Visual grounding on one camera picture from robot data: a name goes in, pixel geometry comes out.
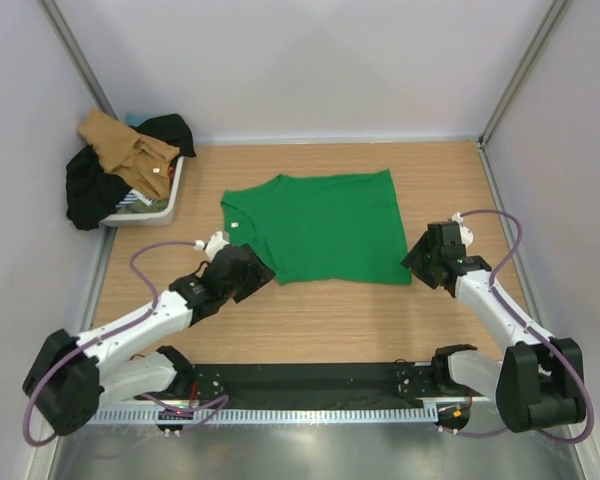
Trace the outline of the green tank top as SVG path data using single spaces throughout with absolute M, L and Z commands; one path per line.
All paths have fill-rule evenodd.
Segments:
M 344 280 L 408 285 L 407 240 L 389 170 L 294 177 L 228 190 L 224 228 L 279 284 Z

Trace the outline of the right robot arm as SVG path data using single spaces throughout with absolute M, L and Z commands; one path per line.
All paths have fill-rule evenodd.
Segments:
M 457 213 L 429 224 L 402 261 L 429 288 L 443 288 L 468 307 L 503 354 L 496 361 L 470 345 L 440 348 L 432 358 L 432 387 L 444 396 L 463 387 L 482 395 L 512 432 L 583 423 L 588 436 L 594 413 L 579 345 L 534 321 L 501 286 L 496 269 L 468 254 L 472 241 Z

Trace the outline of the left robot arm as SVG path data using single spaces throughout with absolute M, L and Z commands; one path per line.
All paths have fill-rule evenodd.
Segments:
M 39 412 L 54 435 L 67 436 L 118 401 L 184 398 L 194 382 L 191 362 L 171 346 L 149 355 L 141 350 L 217 314 L 228 301 L 241 302 L 275 277 L 247 244 L 202 247 L 206 260 L 163 292 L 153 290 L 147 305 L 78 335 L 50 334 L 23 382 L 23 423 Z

